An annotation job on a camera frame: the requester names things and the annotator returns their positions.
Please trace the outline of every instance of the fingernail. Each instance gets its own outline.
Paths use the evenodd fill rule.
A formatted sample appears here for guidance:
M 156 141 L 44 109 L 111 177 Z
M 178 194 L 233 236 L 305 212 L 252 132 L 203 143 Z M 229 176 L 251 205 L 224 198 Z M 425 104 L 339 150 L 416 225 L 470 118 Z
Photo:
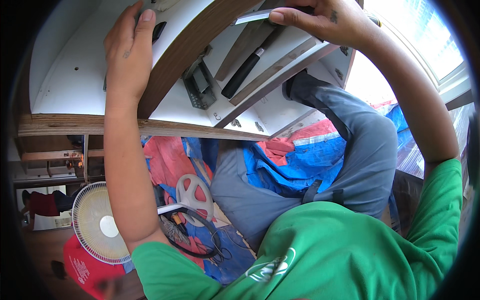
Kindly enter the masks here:
M 153 18 L 153 15 L 154 15 L 153 10 L 145 10 L 140 16 L 139 20 L 143 22 L 148 22 Z
M 281 12 L 271 12 L 269 17 L 272 22 L 278 23 L 283 22 L 284 15 Z

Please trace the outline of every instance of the red shirt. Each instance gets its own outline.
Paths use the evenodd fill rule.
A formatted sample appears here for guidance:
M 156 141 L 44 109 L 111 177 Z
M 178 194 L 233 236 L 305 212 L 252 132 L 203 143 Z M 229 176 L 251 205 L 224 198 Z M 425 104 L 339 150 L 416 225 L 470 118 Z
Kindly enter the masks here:
M 39 216 L 60 216 L 53 194 L 42 194 L 32 192 L 30 195 L 30 217 Z
M 96 287 L 102 281 L 125 275 L 121 264 L 107 264 L 88 253 L 77 236 L 72 236 L 63 246 L 63 260 L 68 276 L 87 293 L 103 300 L 102 292 Z

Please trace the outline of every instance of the person in red shirt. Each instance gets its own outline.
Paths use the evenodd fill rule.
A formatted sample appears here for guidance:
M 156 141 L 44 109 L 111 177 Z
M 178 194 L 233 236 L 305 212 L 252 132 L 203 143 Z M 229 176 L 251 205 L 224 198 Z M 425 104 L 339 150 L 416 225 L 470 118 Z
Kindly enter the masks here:
M 52 261 L 52 271 L 59 279 L 71 277 L 85 292 L 98 300 L 111 299 L 125 275 L 121 264 L 107 264 L 96 259 L 73 235 L 63 246 L 63 261 Z
M 22 201 L 25 207 L 20 211 L 20 218 L 30 211 L 30 223 L 26 230 L 33 230 L 35 223 L 35 214 L 39 216 L 60 216 L 61 212 L 72 209 L 73 201 L 78 192 L 82 189 L 80 187 L 72 196 L 67 196 L 60 191 L 53 191 L 51 194 L 42 194 L 39 192 L 29 193 L 27 190 L 22 192 Z

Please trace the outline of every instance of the window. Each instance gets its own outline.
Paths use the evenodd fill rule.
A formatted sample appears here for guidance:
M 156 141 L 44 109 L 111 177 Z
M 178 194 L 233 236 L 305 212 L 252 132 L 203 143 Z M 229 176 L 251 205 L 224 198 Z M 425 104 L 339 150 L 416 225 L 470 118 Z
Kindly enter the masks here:
M 366 0 L 365 9 L 385 21 L 384 25 L 400 35 L 410 50 L 416 51 L 414 55 L 423 60 L 437 87 L 450 78 L 450 73 L 464 69 L 452 35 L 428 1 Z

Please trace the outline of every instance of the tattoo on hand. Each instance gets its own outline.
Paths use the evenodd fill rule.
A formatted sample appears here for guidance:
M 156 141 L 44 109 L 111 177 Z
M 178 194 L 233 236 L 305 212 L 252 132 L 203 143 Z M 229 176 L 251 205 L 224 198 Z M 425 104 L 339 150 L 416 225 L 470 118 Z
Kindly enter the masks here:
M 336 11 L 332 10 L 332 14 L 330 15 L 330 22 L 337 24 L 338 17 L 336 15 Z

